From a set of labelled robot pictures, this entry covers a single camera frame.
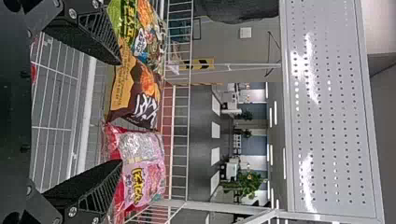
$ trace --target green plant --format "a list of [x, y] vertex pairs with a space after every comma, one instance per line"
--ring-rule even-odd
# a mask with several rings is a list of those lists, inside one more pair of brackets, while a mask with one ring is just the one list
[[248, 111], [245, 110], [244, 112], [242, 112], [242, 114], [236, 116], [237, 119], [244, 119], [244, 120], [253, 120], [253, 114]]
[[256, 197], [254, 192], [259, 189], [264, 180], [261, 175], [255, 172], [246, 172], [239, 173], [236, 181], [222, 182], [221, 185], [225, 191], [241, 190], [242, 198], [248, 196], [249, 199], [254, 199]]
[[244, 135], [244, 138], [251, 137], [251, 130], [248, 130], [248, 129], [244, 130], [242, 135]]

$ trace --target floor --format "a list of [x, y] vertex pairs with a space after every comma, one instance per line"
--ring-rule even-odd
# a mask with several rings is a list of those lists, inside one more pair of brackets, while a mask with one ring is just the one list
[[[212, 110], [211, 86], [191, 88], [189, 200], [208, 202], [211, 197], [211, 177], [218, 166], [211, 164], [213, 148], [220, 148], [220, 157], [228, 156], [231, 145], [232, 120]], [[212, 122], [219, 124], [219, 138], [212, 137]]]

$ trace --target perforated metal panel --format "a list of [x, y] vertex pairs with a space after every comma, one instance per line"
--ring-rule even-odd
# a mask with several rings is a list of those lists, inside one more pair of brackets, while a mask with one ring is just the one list
[[286, 2], [295, 211], [377, 217], [356, 3]]

